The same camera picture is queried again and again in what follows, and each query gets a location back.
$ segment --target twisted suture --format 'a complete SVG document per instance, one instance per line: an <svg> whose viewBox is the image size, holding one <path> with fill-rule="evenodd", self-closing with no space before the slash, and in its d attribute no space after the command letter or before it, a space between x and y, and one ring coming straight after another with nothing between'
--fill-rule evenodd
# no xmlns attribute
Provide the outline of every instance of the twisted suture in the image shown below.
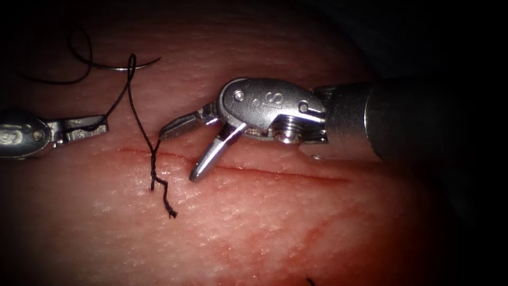
<svg viewBox="0 0 508 286"><path fill-rule="evenodd" d="M145 132L145 130L143 128L143 125L141 124L141 121L140 121L140 119L138 117L138 114L136 112L136 109L134 107L134 103L133 103L133 100L132 100L132 91L131 91L131 81L132 81L132 78L134 77L135 71L137 69L139 69L139 68L143 68L143 67L146 67L146 66L154 64L155 62L157 62L160 59L160 57L157 58L156 60L153 60L153 61L148 62L146 64L143 64L141 66L137 66L136 65L136 55L135 54L131 54L130 55L129 61L128 61L128 64L127 64L126 67L113 67L113 66L107 66L107 65L98 64L96 62L93 62L92 41L91 41L90 36L88 35L88 33L86 33L86 31L84 29L80 28L77 25L74 25L73 27L74 28L71 30L71 32L69 34L69 38L68 38L68 41L67 41L67 46L70 49L71 53L78 60L86 63L87 70L85 71L85 73L82 76L80 76L79 78L74 79L72 81L51 81L51 80L40 79L40 78L35 78L35 77L28 76L28 75L20 72L19 70L16 70L16 71L23 78L25 78L25 79L27 79L29 81L33 81L33 82L37 82L37 83L43 83L43 84L55 84L55 85L70 85L70 84L79 83L79 82L81 82L83 79L85 79L90 74L90 71L91 71L92 67L106 68L106 69L111 69L111 70L121 71L121 72L122 71L127 71L127 82L125 83L122 92L116 98L115 102L113 103L113 105L111 105L111 107L106 112L106 114L104 114L103 118L98 123L96 123L96 124L92 124L92 125L86 126L86 127L79 127L79 128L76 128L76 129L83 129L83 130L89 130L89 131L97 129L97 127L99 125L101 125L102 123L104 123L105 120L108 119L108 117L111 115L111 113L116 109L118 104L122 101L122 99L123 99L123 97L125 95L125 92L127 92L128 95L129 95L129 103L130 103L132 112L134 113L134 117L136 119L136 122L138 123L139 129L141 130L141 133L143 134L143 137L144 137L145 141L147 142L148 147L150 148L150 153L151 153L151 160L150 160L150 162L151 162L151 172L150 172L151 183L150 183L150 190L152 190L152 191L154 190L154 188L155 188L155 182L157 182L157 183L159 183L159 184L164 186L164 194L162 196L162 200L164 202L164 207L166 208L166 210L167 210L167 212L169 214L169 218L171 218L171 217L176 218L178 213L173 210L173 208L171 207L171 205L169 204L169 201L167 199L167 196L168 196L168 182L162 180L161 178L159 178L157 176L157 172L156 172L156 164L155 164L155 162L156 162L156 159L157 159L157 150L159 149L160 140L157 141L157 144L156 144L156 146L154 148L153 145L151 144L150 140L148 139L148 136L147 136L147 134L146 134L146 132ZM88 45L89 59L83 58L72 47L71 40L72 40L72 37L74 35L74 30L75 29L78 29L85 36L86 43Z"/></svg>
<svg viewBox="0 0 508 286"><path fill-rule="evenodd" d="M132 91L131 91L131 80L134 77L134 73L136 71L135 67L136 67L136 55L131 54L131 56L129 57L129 62L127 64L127 84L126 84L126 86L127 86L127 92L129 94L129 103L130 103L130 106L132 109L132 113L134 113L134 117L136 118L136 122L138 123L139 129L141 130L141 133L143 134L143 137L144 137L145 141L147 142L148 147L150 148L150 153L151 153L150 175L152 177L152 181L150 183L150 190L153 191L153 189L155 188L155 181L164 186L164 194L162 195L164 207L168 211L169 218L171 218L171 217L176 218L178 213L173 210L173 208L169 204L168 198L167 198L167 196L168 196L168 182L157 177L155 161L157 158L157 150L159 149L159 146L160 146L160 140L157 141L157 144L154 148L152 143L150 142L150 139L148 139L147 133L144 131L143 125L141 124L141 121L139 120L138 113L136 112L136 109L134 108L134 102L132 100Z"/></svg>

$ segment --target black thread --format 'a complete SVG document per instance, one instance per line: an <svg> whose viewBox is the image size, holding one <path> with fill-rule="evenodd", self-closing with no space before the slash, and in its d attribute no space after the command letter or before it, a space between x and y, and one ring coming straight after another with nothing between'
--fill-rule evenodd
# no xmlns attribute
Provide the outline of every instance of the black thread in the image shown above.
<svg viewBox="0 0 508 286"><path fill-rule="evenodd" d="M150 139L148 139L147 133L144 131L143 125L141 124L141 121L139 120L138 113L136 112L136 109L134 108L134 102L132 101L131 80L134 77L134 73L136 72L135 67L136 67L136 55L132 53L129 57L129 62L127 64L127 84L126 84L126 86L127 86L127 92L129 94L129 103L130 103L130 106L132 109L132 113L134 113L134 117L136 118L136 122L138 123L139 129L141 130L141 133L143 134L143 137L144 137L145 141L147 142L148 147L150 148L150 153L151 153L150 175L152 177L152 181L150 183L150 190L153 191L153 189L155 188L155 181L157 181L157 183L162 184L164 186L164 194L162 195L164 207L168 211L169 218L171 218L171 217L176 218L178 213L173 210L173 208L169 204L168 198L167 198L167 196L168 196L168 182L157 177L155 161L156 161L156 157L157 157L157 150L159 149L159 145L160 145L160 140L157 141L157 144L154 148L152 146L152 143L150 142Z"/></svg>
<svg viewBox="0 0 508 286"><path fill-rule="evenodd" d="M85 32L84 29L82 29L81 27L77 26L77 25L72 25L72 28L70 29L69 31L69 36L68 36L68 40L67 40L67 45L69 46L70 45L70 41L72 39L72 36L74 35L74 31L75 30L80 30L81 33L85 36L85 39L86 39L86 43L88 45L88 54L90 56L90 60L88 60L88 63L87 63L87 68L86 68L86 72L78 77L77 79L74 79L72 81L53 81L53 80L50 80L50 79L41 79L41 78L36 78L36 77L32 77L32 76L29 76L23 72L21 72L19 69L15 68L14 67L14 70L23 78L29 80L29 81L33 81L33 82L36 82L36 83L42 83L42 84L56 84L56 85L70 85L70 84L77 84L79 82L81 82L83 79L87 78L88 75L90 74L90 71L92 70L92 63L94 62L93 59L94 59L94 54L93 54L93 51L92 51L92 41L90 39L90 36L88 36L88 34Z"/></svg>
<svg viewBox="0 0 508 286"><path fill-rule="evenodd" d="M92 41L90 39L90 36L88 35L88 33L86 33L86 31L82 28L80 28L79 26L77 25L74 25L73 26L74 29L79 29L81 31L81 33L83 33L83 35L85 36L86 38L86 41L87 41L87 44L88 44L88 51L89 51L89 55L90 55L90 60L86 60L84 59L83 57L79 56L79 54L77 54L74 49L72 48L72 44L71 44L71 40L72 40L72 35L74 34L74 29L71 30L70 32L70 35L69 35L69 38L68 38L68 48L71 50L72 54L75 56L75 57L78 57L79 60L81 61L85 61L85 63L87 64L87 70L85 72L85 74L83 74L81 77L79 77L78 79L75 79L73 81L49 81L49 80L45 80L45 79L40 79L40 78L35 78L35 77L32 77L32 76L28 76L22 72L20 72L19 70L16 70L18 72L18 74L20 74L23 78L29 80L29 81L33 81L33 82L37 82L37 83L44 83L44 84L55 84L55 85L67 85L67 84L76 84L76 83L79 83L81 82L83 79L85 79L89 74L90 74L90 71L92 69L92 66L94 67L102 67L102 68L109 68L110 66L105 66L105 65L101 65L101 64L97 64L95 62L93 62L93 49L92 49ZM151 61L149 62L148 64L144 64L144 66L147 66L147 65L151 65L153 63L155 63L156 61L158 61L160 59L157 58L156 60L154 61ZM143 134L143 137L145 139L145 141L147 142L148 144L148 147L150 148L150 154L151 154L151 157L150 157L150 167L151 167L151 171L150 171L150 176L151 176L151 183L150 183L150 190L153 191L154 188L155 188L155 182L161 184L164 186L164 194L162 196L162 201L164 202L164 207L166 208L168 214L169 214L169 218L173 217L173 218L176 218L176 216L178 215L178 213L176 211L174 211L173 207L169 204L169 201L168 201L168 182L167 181L164 181L162 180L161 178L159 178L157 176L157 172L156 172L156 159L157 159L157 150L159 149L159 146L160 146L160 140L157 141L157 144L155 146L155 148L152 146L150 140L148 139L148 136L143 128L143 125L141 124L141 121L138 117L138 113L136 112L136 109L134 107L134 103L133 103L133 100L132 100L132 91L131 91L131 81L132 81L132 78L134 77L134 73L136 71L136 55L135 54L131 54L130 57L129 57L129 61L128 61L128 64L127 64L127 67L126 67L126 71L127 71L127 82L125 83L125 86L122 90L122 92L119 94L118 98L115 100L115 102L113 103L113 105L111 105L110 109L106 112L106 114L102 117L102 119L96 123L96 124L91 124L90 126L86 126L86 127L79 127L79 128L76 128L77 129L82 129L82 130L88 130L88 131L91 131L91 130L95 130L97 129L97 127L99 125L101 125L105 120L107 120L107 118L111 115L111 113L116 109L116 107L118 106L118 104L122 101L123 99L123 96L125 95L125 92L127 91L128 92L128 95L129 95L129 103L130 103L130 106L131 106L131 109L132 109L132 112L134 113L134 117L136 119L136 122L138 123L138 127L139 129L141 130L141 133Z"/></svg>

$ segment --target skin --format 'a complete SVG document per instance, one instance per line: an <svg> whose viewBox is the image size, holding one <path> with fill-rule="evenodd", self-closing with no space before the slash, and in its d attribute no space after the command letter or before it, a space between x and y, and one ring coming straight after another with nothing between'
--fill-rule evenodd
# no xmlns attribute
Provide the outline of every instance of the skin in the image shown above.
<svg viewBox="0 0 508 286"><path fill-rule="evenodd" d="M376 77L336 27L296 5L112 4L92 16L87 9L64 11L92 37L96 62L125 65L132 52L138 63L162 57L132 82L153 144L162 126L215 100L235 77L280 78L305 88ZM31 75L74 79L83 66L66 51L60 19L47 19L26 25L11 52ZM76 47L85 55L82 40ZM4 79L8 96L0 107L63 118L105 113L126 74L94 69L67 86L14 74ZM107 135L43 158L0 162L4 279L309 285L311 278L331 285L446 278L450 209L414 174L383 164L315 161L296 146L241 138L195 184L189 172L220 130L203 127L159 149L157 174L169 182L168 199L178 212L170 220L162 186L149 190L149 149L127 99L108 122Z"/></svg>

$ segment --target black suture thread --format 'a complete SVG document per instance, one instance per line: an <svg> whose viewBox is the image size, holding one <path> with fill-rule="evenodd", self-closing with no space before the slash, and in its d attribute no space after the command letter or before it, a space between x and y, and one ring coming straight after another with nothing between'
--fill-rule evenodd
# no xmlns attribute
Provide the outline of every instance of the black suture thread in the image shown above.
<svg viewBox="0 0 508 286"><path fill-rule="evenodd" d="M78 79L75 79L73 81L68 81L68 82L64 82L64 81L48 81L48 80L45 80L45 79L40 79L40 78L35 78L35 77L28 76L28 75L26 75L26 74L24 74L24 73L22 73L22 72L20 72L18 70L17 70L17 72L22 77L24 77L25 79L27 79L29 81L33 81L33 82L37 82L37 83L44 83L44 84L56 84L56 85L76 84L76 83L81 82L83 79L85 79L90 74L90 70L92 69L92 66L93 65L100 66L100 64L97 64L97 63L93 62L92 41L91 41L88 33L84 29L78 27L77 25L75 25L74 27L75 27L75 29L80 29L81 32L83 33L83 35L85 36L87 44L88 44L89 54L90 54L90 60L87 62L87 65L88 65L87 72L82 77L80 77ZM69 48L72 47L70 41L71 41L73 32L74 32L74 30L71 30L71 32L70 32L71 34L70 34L69 40L68 40L68 47ZM150 62L150 64L153 64L154 62L158 61L159 59L160 58L156 59L155 61ZM159 177L157 177L157 173L156 173L155 161L156 161L156 157L157 157L157 150L159 149L159 146L160 146L160 140L157 141L157 145L155 146L155 148L153 148L153 146L152 146L150 140L148 139L148 136L147 136L147 134L146 134L146 132L145 132L145 130L143 128L143 125L141 125L141 121L139 120L138 114L136 113L136 109L134 108L134 103L132 101L131 80L134 77L135 71L136 71L136 55L135 54L131 54L130 57L129 57L128 65L127 65L127 82L125 83L125 86L124 86L122 92L120 93L120 95L118 96L118 98L116 99L116 101L113 103L113 105L110 107L110 109L106 112L106 114L102 117L102 119L98 123L96 123L96 124L91 124L89 126L79 127L79 128L74 128L74 129L68 129L66 131L69 132L69 131L78 130L78 129L92 131L92 130L97 129L97 127L99 125L101 125L110 116L110 114L116 109L118 104L122 101L123 96L125 95L125 92L128 91L129 92L129 103L130 103L132 112L134 113L134 117L136 118L136 122L138 123L139 129L141 130L141 133L143 134L143 137L146 140L146 142L148 144L148 147L150 148L150 153L151 153L151 172L150 172L150 175L151 175L151 178L152 178L152 181L151 181L151 184L150 184L150 190L153 191L153 189L155 188L155 181L157 181L159 184L162 184L164 186L164 194L162 196L162 200L164 202L164 207L168 211L169 218L171 218L171 217L176 218L178 213L173 210L173 208L169 204L169 201L168 201L168 198L167 198L167 196L168 196L168 182L162 180Z"/></svg>
<svg viewBox="0 0 508 286"><path fill-rule="evenodd" d="M162 195L164 207L168 211L169 218L171 218L171 217L176 218L178 213L173 210L173 207L171 207L171 205L168 202L168 198L167 198L167 196L168 196L168 182L157 177L157 172L155 171L156 170L155 161L156 161L156 157L157 157L157 150L159 149L159 146L160 146L160 140L157 141L157 144L154 148L152 146L152 143L150 142L150 139L148 139L147 133L144 131L143 125L141 124L141 121L139 120L138 113L136 112L136 109L134 108L134 102L132 101L131 80L134 77L134 73L136 72L135 67L136 67L136 55L132 53L129 57L129 62L127 64L127 84L126 84L126 86L127 86L127 92L129 94L129 103L130 103L130 106L132 109L132 113L134 113L134 117L136 118L136 122L138 123L139 129L141 130L141 133L143 134L143 137L144 137L145 141L147 142L148 147L150 148L150 153L151 153L150 175L152 177L152 181L150 183L150 190L153 191L153 189L155 187L155 181L157 181L157 183L164 186L164 194Z"/></svg>
<svg viewBox="0 0 508 286"><path fill-rule="evenodd" d="M90 74L90 71L92 70L92 63L94 62L93 59L94 59L94 56L93 56L93 51L92 51L92 41L90 40L90 37L88 36L88 34L85 32L84 29L82 29L81 27L77 26L77 25L73 25L74 28L72 28L69 32L69 39L72 38L72 36L74 35L74 30L75 29L78 29L81 31L81 33L85 36L85 39L86 39L86 43L88 45L88 53L90 55L90 60L88 61L87 63L87 68L86 68L86 72L80 76L79 78L77 79L74 79L72 81L52 81L52 80L49 80L49 79L41 79L41 78L36 78L36 77L32 77L32 76L29 76L23 72L21 72L20 70L18 70L17 68L15 68L16 72L23 78L25 79L28 79L29 81L33 81L33 82L36 82L36 83L42 83L42 84L56 84L56 85L70 85L70 84L76 84L76 83L79 83L81 82L83 79L85 79L89 74Z"/></svg>
<svg viewBox="0 0 508 286"><path fill-rule="evenodd" d="M316 284L314 283L314 281L312 281L312 279L310 279L310 278L307 278L307 282L308 282L311 286L316 286Z"/></svg>

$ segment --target curved needle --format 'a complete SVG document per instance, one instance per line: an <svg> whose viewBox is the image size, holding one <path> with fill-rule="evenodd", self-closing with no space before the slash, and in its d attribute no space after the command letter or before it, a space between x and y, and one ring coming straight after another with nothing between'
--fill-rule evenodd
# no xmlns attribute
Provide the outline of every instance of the curved needle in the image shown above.
<svg viewBox="0 0 508 286"><path fill-rule="evenodd" d="M128 67L115 67L115 66L108 66L108 65L103 65L103 64L99 64L97 62L94 62L94 61L91 61L91 60L88 60L88 59L85 59L83 56L81 56L75 49L74 47L72 46L72 34L71 33L69 35L69 38L67 39L67 46L70 50L70 52L74 55L74 57L76 57L76 59L78 59L79 61L87 64L87 65L90 65L92 67L96 67L96 68L102 68L102 69L110 69L110 70L115 70L117 72L125 72L127 71ZM153 60L153 61L149 61L145 64L141 64L141 65L138 65L138 66L135 66L134 69L141 69L141 68L144 68L144 67L148 67L150 65L153 65L155 64L156 62L158 62L162 57L158 57L157 59Z"/></svg>

